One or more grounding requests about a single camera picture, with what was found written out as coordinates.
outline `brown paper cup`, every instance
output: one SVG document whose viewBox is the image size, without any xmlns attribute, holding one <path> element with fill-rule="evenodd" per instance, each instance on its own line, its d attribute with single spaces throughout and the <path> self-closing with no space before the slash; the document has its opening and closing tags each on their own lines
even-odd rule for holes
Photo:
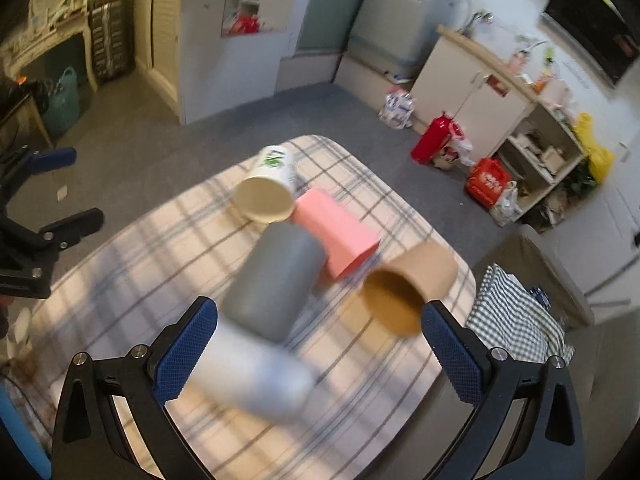
<svg viewBox="0 0 640 480">
<path fill-rule="evenodd" d="M 372 270 L 362 285 L 362 298 L 371 315 L 398 337 L 422 332 L 425 303 L 442 300 L 456 281 L 453 254 L 435 240 L 416 245 Z"/>
</svg>

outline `yellow bag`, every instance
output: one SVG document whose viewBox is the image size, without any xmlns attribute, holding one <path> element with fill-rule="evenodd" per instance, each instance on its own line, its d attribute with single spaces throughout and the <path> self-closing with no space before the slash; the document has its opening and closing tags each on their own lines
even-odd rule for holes
<svg viewBox="0 0 640 480">
<path fill-rule="evenodd" d="M 604 146 L 599 145 L 593 137 L 593 118 L 581 112 L 574 126 L 575 135 L 589 155 L 589 171 L 594 180 L 601 184 L 609 174 L 616 156 Z"/>
</svg>

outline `fire extinguisher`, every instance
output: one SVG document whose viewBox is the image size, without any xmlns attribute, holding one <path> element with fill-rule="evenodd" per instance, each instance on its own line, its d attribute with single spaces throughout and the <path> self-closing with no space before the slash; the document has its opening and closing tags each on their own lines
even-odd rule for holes
<svg viewBox="0 0 640 480">
<path fill-rule="evenodd" d="M 431 121 L 427 131 L 412 149 L 411 158 L 419 164 L 427 164 L 449 141 L 451 136 L 449 129 L 452 121 L 453 118 L 450 118 L 445 112 Z"/>
</svg>

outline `metal bolt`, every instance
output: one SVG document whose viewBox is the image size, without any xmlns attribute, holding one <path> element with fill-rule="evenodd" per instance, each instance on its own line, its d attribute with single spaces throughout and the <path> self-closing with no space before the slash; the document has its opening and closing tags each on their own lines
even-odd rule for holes
<svg viewBox="0 0 640 480">
<path fill-rule="evenodd" d="M 86 352 L 78 352 L 76 355 L 74 355 L 74 364 L 76 366 L 80 366 L 86 362 L 86 359 L 88 357 L 89 355 Z"/>
<path fill-rule="evenodd" d="M 491 350 L 491 357 L 496 361 L 506 361 L 509 353 L 504 348 L 496 347 Z"/>
<path fill-rule="evenodd" d="M 147 350 L 148 347 L 146 345 L 135 345 L 131 349 L 131 355 L 134 359 L 140 359 L 141 357 L 144 357 L 146 355 Z"/>
<path fill-rule="evenodd" d="M 553 368 L 564 368 L 566 366 L 564 359 L 562 359 L 559 355 L 552 355 L 549 358 L 549 362 L 551 363 Z"/>
</svg>

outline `gray cup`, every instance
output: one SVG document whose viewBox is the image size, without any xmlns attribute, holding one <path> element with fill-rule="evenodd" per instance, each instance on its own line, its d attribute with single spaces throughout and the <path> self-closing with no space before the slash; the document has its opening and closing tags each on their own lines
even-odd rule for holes
<svg viewBox="0 0 640 480">
<path fill-rule="evenodd" d="M 276 343 L 302 312 L 326 261 L 322 244 L 305 228 L 269 225 L 222 301 L 227 319 Z"/>
</svg>

